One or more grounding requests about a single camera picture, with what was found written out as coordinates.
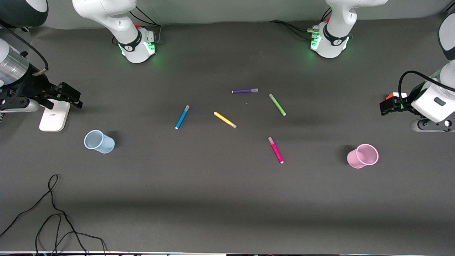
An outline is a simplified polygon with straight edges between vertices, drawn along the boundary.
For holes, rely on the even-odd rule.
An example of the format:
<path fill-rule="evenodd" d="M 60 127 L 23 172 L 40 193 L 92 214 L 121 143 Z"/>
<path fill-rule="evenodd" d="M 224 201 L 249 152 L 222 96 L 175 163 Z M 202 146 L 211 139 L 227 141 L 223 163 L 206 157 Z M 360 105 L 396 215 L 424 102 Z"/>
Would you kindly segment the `white flat box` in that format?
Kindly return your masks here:
<path fill-rule="evenodd" d="M 39 130 L 44 132 L 60 132 L 64 129 L 70 110 L 70 103 L 54 99 L 50 99 L 50 101 L 54 106 L 52 109 L 44 109 L 39 123 Z"/>

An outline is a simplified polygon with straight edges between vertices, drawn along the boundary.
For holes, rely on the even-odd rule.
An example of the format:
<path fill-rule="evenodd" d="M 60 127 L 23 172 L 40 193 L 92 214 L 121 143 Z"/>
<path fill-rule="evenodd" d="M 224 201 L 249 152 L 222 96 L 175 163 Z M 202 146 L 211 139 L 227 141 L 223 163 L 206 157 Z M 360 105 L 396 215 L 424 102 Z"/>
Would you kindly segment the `pink cup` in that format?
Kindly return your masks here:
<path fill-rule="evenodd" d="M 361 144 L 347 155 L 347 163 L 355 169 L 374 165 L 378 160 L 379 153 L 370 144 Z"/>

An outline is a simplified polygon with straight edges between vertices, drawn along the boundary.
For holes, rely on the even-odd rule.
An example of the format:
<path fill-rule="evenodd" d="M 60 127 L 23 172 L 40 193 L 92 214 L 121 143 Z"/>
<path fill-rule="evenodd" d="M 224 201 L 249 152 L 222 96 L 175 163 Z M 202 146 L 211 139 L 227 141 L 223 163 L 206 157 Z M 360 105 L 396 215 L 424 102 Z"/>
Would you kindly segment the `yellow marker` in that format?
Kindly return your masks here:
<path fill-rule="evenodd" d="M 213 113 L 217 118 L 219 118 L 221 121 L 223 121 L 224 123 L 228 124 L 229 126 L 233 127 L 234 129 L 237 128 L 237 125 L 234 124 L 232 121 L 230 121 L 229 119 L 227 119 L 226 117 L 224 117 L 223 115 L 221 115 L 220 113 L 218 112 L 214 112 Z"/>

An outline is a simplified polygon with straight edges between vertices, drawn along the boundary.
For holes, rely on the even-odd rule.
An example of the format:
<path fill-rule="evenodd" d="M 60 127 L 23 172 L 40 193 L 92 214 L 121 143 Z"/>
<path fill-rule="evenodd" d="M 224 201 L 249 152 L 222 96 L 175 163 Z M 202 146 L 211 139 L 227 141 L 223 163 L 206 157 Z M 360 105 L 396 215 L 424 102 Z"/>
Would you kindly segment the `rubik's cube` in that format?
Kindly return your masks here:
<path fill-rule="evenodd" d="M 407 97 L 406 93 L 392 92 L 385 97 L 385 101 L 400 101 L 402 104 L 405 102 Z"/>

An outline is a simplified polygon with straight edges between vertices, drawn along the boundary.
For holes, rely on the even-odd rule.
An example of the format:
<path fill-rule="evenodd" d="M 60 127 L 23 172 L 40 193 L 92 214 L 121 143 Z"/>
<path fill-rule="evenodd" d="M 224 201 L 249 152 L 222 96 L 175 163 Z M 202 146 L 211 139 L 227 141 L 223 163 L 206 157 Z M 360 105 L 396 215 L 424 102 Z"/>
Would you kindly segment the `pink marker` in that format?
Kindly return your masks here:
<path fill-rule="evenodd" d="M 275 141 L 273 140 L 272 137 L 268 137 L 268 141 L 269 141 L 269 143 L 270 143 L 270 145 L 271 145 L 271 147 L 273 149 L 273 152 L 274 152 L 276 158 L 278 159 L 278 162 L 280 164 L 283 164 L 284 163 L 283 157 L 282 157 L 282 155 L 281 155 L 281 153 L 280 153 Z"/>

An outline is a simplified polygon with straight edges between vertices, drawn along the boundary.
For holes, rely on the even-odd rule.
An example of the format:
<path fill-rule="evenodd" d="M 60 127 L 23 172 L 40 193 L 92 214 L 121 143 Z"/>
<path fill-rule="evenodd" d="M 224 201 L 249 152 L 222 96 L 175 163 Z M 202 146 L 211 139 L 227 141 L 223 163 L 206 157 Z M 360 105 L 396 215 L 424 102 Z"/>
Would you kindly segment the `translucent blue cup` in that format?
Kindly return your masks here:
<path fill-rule="evenodd" d="M 100 130 L 92 130 L 84 137 L 84 146 L 102 154 L 110 153 L 115 147 L 115 141 Z"/>

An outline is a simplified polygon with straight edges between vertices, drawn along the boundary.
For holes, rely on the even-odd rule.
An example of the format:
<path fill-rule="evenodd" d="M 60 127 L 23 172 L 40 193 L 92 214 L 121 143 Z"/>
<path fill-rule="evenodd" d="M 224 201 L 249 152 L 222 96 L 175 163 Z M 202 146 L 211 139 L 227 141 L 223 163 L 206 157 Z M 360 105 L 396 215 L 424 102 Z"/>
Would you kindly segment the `blue marker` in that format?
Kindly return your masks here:
<path fill-rule="evenodd" d="M 190 108 L 189 105 L 187 105 L 187 106 L 184 108 L 182 114 L 180 115 L 180 118 L 179 118 L 178 122 L 176 123 L 176 126 L 175 126 L 175 129 L 176 129 L 176 130 L 178 130 L 178 129 L 181 127 L 181 125 L 182 125 L 182 123 L 183 123 L 183 121 L 184 121 L 184 118 L 185 118 L 186 115 L 187 115 L 187 112 L 188 112 L 189 108 Z"/>

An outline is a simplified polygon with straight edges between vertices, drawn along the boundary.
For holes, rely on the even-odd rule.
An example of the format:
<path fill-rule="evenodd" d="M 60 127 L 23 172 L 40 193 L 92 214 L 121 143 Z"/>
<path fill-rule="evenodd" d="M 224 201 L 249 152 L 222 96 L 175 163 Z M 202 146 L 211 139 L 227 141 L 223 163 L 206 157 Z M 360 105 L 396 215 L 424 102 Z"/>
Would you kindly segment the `green marker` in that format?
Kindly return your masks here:
<path fill-rule="evenodd" d="M 275 96 L 273 96 L 273 94 L 269 94 L 269 97 L 273 101 L 273 103 L 275 104 L 275 106 L 277 107 L 277 109 L 279 110 L 281 115 L 286 116 L 287 114 L 286 114 L 285 110 L 283 109 L 281 104 L 278 102 L 278 100 L 275 98 Z"/>

